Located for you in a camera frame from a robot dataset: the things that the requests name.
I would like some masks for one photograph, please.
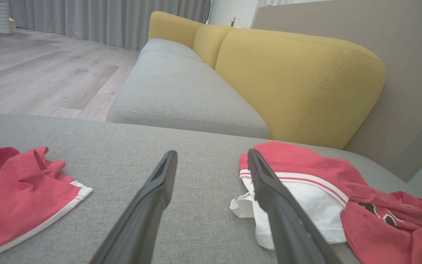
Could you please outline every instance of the gray seat cushion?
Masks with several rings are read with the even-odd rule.
[[[148,40],[146,45],[144,45],[141,52],[139,52],[139,57],[141,57],[146,52],[162,52],[170,55],[175,55],[183,58],[188,58],[195,60],[197,62],[203,62],[203,60],[196,54],[191,48],[170,40],[162,40],[158,38],[151,38]]]
[[[258,246],[255,221],[239,219],[230,200],[247,192],[240,156],[268,142],[250,137],[55,117],[0,115],[0,147],[48,146],[64,173],[94,192],[53,225],[0,254],[0,263],[87,263],[167,150],[178,152],[173,196],[162,215],[153,263],[275,263]],[[349,160],[370,186],[417,195],[406,183],[358,154],[305,146]],[[347,244],[332,246],[343,263],[359,263]]]
[[[138,59],[107,122],[269,137],[258,113],[208,65],[159,52]]]

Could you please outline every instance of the floor plank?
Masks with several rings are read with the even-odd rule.
[[[104,121],[138,54],[30,30],[0,36],[0,114]]]

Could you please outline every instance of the yellow sofa backrest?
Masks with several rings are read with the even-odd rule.
[[[345,40],[203,25],[158,11],[153,37],[192,48],[258,112],[272,140],[341,149],[384,86],[382,61]]]

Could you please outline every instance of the red fabric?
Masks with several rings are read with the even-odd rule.
[[[254,149],[275,172],[313,175],[348,196],[341,221],[348,243],[364,264],[422,264],[422,199],[377,191],[347,160],[326,158],[304,147],[268,142]],[[241,157],[240,169],[248,169],[247,154]]]
[[[60,173],[63,161],[45,159],[47,147],[20,154],[0,148],[0,246],[52,217],[79,193]]]

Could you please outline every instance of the gray curtain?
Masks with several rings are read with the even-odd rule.
[[[11,15],[22,28],[136,50],[147,42],[153,11],[205,22],[209,3],[210,0],[10,0]]]

